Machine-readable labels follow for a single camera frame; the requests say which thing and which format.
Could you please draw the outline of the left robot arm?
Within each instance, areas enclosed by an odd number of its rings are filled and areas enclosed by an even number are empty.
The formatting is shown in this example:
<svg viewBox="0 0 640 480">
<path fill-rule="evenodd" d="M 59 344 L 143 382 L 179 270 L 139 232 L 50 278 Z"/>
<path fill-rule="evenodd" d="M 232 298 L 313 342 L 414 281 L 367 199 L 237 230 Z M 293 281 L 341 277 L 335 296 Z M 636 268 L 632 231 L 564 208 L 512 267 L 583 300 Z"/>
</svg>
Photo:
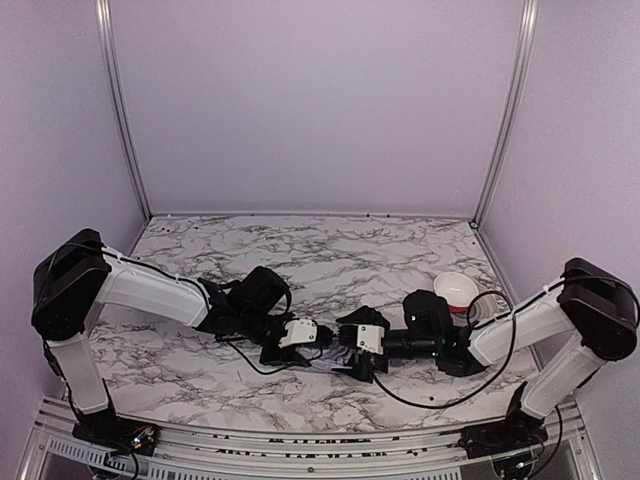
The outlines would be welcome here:
<svg viewBox="0 0 640 480">
<path fill-rule="evenodd" d="M 292 294 L 266 267 L 227 284 L 186 278 L 123 255 L 92 229 L 79 231 L 41 262 L 33 282 L 31 324 L 52 370 L 66 384 L 76 417 L 73 435 L 119 454 L 152 455 L 159 428 L 117 414 L 85 328 L 95 306 L 141 311 L 222 341 L 249 340 L 277 370 L 310 366 L 297 348 L 319 339 L 314 321 L 297 319 L 289 310 L 274 313 L 279 302 L 291 304 Z"/>
</svg>

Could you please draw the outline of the lilac folding umbrella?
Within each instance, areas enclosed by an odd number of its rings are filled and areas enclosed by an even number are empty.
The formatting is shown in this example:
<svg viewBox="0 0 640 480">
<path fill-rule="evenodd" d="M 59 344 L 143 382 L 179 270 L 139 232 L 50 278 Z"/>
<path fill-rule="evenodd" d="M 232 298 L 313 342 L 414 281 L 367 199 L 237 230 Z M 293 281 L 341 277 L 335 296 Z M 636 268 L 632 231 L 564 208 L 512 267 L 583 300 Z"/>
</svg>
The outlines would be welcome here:
<svg viewBox="0 0 640 480">
<path fill-rule="evenodd" d="M 334 369 L 347 368 L 354 354 L 353 349 L 338 344 L 327 348 L 302 345 L 296 348 L 296 352 L 309 361 L 309 366 L 297 367 L 297 370 L 319 374 L 332 374 Z"/>
</svg>

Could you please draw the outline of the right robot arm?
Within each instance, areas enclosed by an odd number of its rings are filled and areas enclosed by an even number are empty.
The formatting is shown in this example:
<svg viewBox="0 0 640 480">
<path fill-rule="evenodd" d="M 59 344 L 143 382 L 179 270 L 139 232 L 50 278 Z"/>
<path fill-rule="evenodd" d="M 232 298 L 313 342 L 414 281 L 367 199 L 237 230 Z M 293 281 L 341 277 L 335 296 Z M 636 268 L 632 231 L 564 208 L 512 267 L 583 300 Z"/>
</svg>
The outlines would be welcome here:
<svg viewBox="0 0 640 480">
<path fill-rule="evenodd" d="M 444 297 L 416 290 L 403 301 L 405 328 L 394 330 L 363 306 L 337 319 L 338 341 L 352 356 L 342 373 L 377 383 L 392 359 L 432 358 L 447 375 L 467 377 L 507 366 L 513 353 L 557 334 L 569 338 L 534 378 L 513 393 L 503 419 L 466 427 L 459 445 L 468 458 L 527 448 L 547 440 L 545 418 L 606 363 L 638 344 L 639 299 L 624 281 L 583 258 L 529 299 L 487 320 L 457 326 Z"/>
</svg>

